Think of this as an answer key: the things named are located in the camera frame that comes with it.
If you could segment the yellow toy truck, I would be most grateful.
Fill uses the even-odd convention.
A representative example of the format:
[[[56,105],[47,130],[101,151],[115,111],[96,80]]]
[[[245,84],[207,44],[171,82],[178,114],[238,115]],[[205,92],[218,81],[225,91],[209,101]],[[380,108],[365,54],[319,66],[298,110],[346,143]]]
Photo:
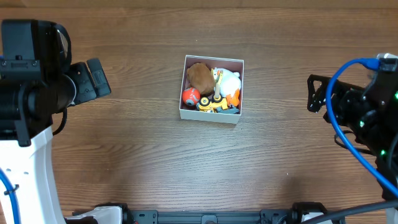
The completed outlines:
[[[201,98],[196,104],[199,111],[206,113],[221,113],[221,114],[238,114],[239,109],[235,106],[229,106],[226,98],[220,96],[219,98],[209,99],[207,97]]]

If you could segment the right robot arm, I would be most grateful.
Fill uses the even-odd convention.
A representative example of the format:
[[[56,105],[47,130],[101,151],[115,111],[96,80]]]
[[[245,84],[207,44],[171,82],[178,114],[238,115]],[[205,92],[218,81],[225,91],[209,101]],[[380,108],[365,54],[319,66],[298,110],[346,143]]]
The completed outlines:
[[[350,66],[360,64],[373,72],[360,87],[339,81]],[[331,212],[320,203],[296,203],[287,223],[344,223],[345,218],[385,210],[386,222],[397,223],[397,56],[378,54],[345,63],[332,77],[310,75],[307,109],[319,112],[335,130],[337,145],[349,150],[378,181],[382,201]]]

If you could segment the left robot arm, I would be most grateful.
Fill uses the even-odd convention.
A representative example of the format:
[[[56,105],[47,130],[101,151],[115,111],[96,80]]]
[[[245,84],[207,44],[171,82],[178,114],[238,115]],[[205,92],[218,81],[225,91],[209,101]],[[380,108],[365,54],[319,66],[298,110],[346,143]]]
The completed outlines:
[[[1,22],[1,207],[7,223],[133,223],[125,203],[63,215],[52,167],[54,114],[111,93],[97,58],[72,62],[64,26]]]

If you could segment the yellow wooden rattle drum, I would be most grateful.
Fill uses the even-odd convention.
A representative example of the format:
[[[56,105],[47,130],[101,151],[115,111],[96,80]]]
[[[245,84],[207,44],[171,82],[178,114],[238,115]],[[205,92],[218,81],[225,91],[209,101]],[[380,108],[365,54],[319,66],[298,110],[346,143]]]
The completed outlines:
[[[223,78],[223,71],[217,70],[216,71],[216,78],[215,78],[215,94],[213,95],[213,100],[215,103],[218,103],[222,100],[220,91],[221,91],[221,82]]]

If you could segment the white plush duck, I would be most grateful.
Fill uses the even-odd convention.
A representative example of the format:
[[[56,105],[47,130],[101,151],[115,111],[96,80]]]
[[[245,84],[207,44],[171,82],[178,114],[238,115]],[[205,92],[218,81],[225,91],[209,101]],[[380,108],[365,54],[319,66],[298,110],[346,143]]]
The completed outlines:
[[[240,104],[239,94],[242,87],[239,72],[231,72],[225,68],[212,68],[211,72],[220,88],[220,95],[226,99],[229,106],[238,107]]]

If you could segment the red toy ball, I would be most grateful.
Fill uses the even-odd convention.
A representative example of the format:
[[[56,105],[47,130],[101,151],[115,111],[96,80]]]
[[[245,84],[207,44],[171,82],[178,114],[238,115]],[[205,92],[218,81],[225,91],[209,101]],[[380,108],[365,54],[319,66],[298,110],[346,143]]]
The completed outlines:
[[[187,106],[195,106],[200,101],[200,92],[194,87],[187,88],[182,93],[182,100]]]

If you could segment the brown plush toy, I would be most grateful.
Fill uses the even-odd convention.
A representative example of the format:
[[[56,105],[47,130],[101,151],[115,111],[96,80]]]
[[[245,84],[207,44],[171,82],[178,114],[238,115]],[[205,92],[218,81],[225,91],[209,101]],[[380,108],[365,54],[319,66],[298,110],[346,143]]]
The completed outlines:
[[[211,70],[204,63],[195,63],[187,69],[187,79],[201,95],[210,95],[215,87]]]

